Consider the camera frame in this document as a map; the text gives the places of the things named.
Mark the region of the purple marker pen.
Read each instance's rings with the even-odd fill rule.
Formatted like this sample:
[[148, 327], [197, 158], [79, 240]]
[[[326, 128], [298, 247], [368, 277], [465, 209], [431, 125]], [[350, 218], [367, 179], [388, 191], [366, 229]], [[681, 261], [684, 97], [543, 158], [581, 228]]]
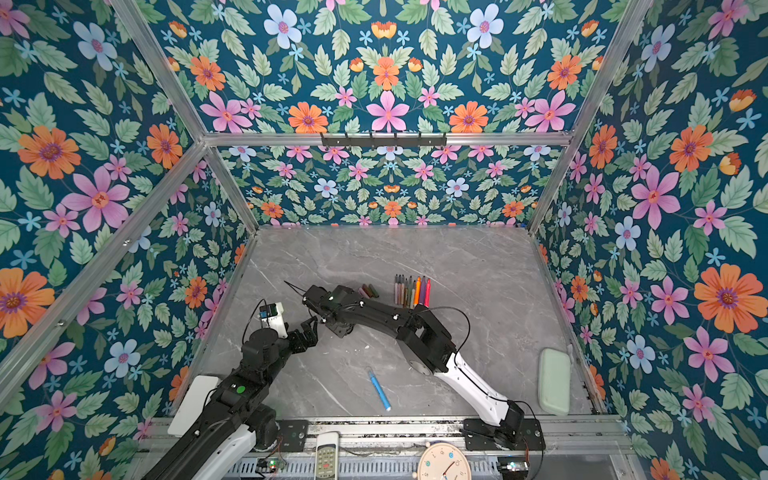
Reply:
[[425, 276], [422, 276], [420, 278], [420, 287], [419, 287], [419, 299], [418, 304], [425, 305], [426, 301], [426, 287], [427, 287], [427, 278]]

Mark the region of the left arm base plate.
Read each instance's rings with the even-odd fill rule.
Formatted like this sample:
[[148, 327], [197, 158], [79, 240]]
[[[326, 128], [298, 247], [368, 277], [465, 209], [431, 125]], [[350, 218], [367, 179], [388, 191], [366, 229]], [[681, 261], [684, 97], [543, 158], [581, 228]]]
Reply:
[[304, 451], [309, 430], [307, 420], [278, 420], [277, 428], [278, 450], [281, 453]]

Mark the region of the orange highlighter pen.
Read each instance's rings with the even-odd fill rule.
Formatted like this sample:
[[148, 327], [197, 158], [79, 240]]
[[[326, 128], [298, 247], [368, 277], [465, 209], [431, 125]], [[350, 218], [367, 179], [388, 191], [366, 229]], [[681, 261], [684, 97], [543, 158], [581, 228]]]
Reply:
[[418, 299], [419, 299], [419, 287], [420, 287], [420, 278], [421, 278], [421, 277], [417, 277], [417, 279], [416, 279], [416, 281], [415, 281], [414, 290], [413, 290], [413, 306], [414, 306], [414, 307], [415, 307], [416, 305], [418, 305]]

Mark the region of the blue marker pen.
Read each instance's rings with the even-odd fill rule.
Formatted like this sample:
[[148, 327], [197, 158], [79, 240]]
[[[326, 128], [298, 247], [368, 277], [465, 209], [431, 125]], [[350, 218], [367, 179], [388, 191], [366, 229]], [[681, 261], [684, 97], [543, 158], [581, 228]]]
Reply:
[[381, 401], [381, 403], [383, 405], [384, 410], [389, 412], [392, 409], [391, 403], [390, 403], [390, 401], [389, 401], [389, 399], [387, 397], [387, 394], [386, 394], [385, 390], [383, 389], [381, 383], [379, 382], [376, 374], [374, 373], [374, 371], [372, 369], [368, 369], [367, 370], [367, 374], [368, 374], [368, 378], [369, 378], [372, 386], [374, 387], [374, 389], [375, 389], [375, 391], [376, 391], [376, 393], [377, 393], [377, 395], [378, 395], [378, 397], [379, 397], [379, 399], [380, 399], [380, 401]]

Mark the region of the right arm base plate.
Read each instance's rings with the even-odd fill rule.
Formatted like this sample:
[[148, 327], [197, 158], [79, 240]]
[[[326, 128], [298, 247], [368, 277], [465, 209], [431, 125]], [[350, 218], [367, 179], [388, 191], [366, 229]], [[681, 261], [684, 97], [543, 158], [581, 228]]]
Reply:
[[504, 433], [501, 427], [488, 425], [479, 418], [464, 419], [461, 433], [468, 451], [546, 449], [541, 425], [532, 418], [523, 420], [515, 438]]

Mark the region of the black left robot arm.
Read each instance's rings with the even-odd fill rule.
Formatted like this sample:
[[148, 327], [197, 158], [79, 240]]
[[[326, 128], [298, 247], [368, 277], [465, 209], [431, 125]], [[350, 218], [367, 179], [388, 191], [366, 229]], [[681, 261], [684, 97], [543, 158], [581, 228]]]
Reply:
[[146, 479], [222, 479], [254, 448], [277, 438], [275, 410], [264, 400], [287, 360], [317, 345], [318, 318], [280, 336], [253, 331], [239, 366], [204, 396], [202, 411], [180, 440], [144, 475]]

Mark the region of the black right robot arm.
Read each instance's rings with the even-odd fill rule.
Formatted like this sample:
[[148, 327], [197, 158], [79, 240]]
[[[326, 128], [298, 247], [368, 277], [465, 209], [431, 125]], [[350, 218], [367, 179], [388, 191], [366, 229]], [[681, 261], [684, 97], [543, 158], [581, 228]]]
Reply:
[[411, 368], [441, 380], [473, 407], [496, 445], [511, 448], [522, 440], [523, 409], [469, 366], [432, 308], [387, 305], [342, 285], [332, 291], [312, 286], [302, 303], [340, 338], [358, 325], [394, 338]]

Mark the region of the pink marker pen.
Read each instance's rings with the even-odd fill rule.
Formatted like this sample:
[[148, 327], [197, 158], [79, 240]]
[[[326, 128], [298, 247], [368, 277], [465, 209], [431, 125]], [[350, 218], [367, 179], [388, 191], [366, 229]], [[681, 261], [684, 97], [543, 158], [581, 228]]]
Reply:
[[431, 279], [427, 278], [424, 284], [424, 299], [422, 302], [425, 307], [430, 307], [431, 290], [432, 282]]

